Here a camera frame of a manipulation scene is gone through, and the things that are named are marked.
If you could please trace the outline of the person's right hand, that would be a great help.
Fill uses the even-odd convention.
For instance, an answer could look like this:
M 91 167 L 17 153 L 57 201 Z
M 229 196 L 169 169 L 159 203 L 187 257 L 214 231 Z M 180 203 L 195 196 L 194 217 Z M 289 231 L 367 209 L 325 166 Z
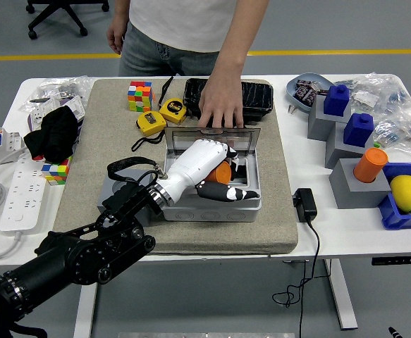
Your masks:
M 117 55 L 121 55 L 126 29 L 126 21 L 113 20 L 106 32 L 108 45 Z

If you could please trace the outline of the person's left hand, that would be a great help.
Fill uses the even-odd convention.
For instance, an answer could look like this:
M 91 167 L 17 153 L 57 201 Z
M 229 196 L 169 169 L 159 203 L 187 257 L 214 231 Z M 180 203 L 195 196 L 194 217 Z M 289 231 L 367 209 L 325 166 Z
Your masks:
M 199 127 L 243 128 L 243 93 L 240 75 L 212 74 L 202 90 Z

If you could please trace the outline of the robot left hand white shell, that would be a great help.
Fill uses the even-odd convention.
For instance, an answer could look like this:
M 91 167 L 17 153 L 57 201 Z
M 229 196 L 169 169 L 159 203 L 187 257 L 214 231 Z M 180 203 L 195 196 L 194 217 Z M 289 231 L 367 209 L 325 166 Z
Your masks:
M 198 196 L 214 201 L 258 199 L 260 195 L 255 191 L 205 180 L 206 176 L 226 159 L 237 157 L 238 153 L 225 143 L 198 139 L 173 162 L 167 171 L 167 178 L 157 179 L 154 187 L 168 206 L 177 203 L 183 192 L 192 187 L 196 189 Z

